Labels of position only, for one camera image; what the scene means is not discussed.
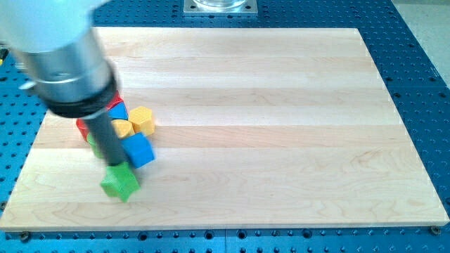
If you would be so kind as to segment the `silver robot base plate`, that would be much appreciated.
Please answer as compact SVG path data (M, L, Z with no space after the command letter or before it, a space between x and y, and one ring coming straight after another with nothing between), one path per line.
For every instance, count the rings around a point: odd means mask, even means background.
M257 0L184 0L186 15L231 15L258 13Z

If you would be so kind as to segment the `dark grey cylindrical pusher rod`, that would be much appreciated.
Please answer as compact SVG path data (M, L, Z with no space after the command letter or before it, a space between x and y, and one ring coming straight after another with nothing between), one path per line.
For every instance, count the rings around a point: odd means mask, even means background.
M87 115L82 120L109 166L119 165L127 161L124 148L117 137L106 109Z

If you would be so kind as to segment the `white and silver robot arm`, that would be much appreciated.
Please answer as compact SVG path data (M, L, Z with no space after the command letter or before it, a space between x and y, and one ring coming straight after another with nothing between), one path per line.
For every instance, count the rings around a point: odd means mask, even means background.
M81 118L109 165L126 161L106 106L117 92L92 27L102 1L1 2L1 42L30 77L25 89L56 115Z

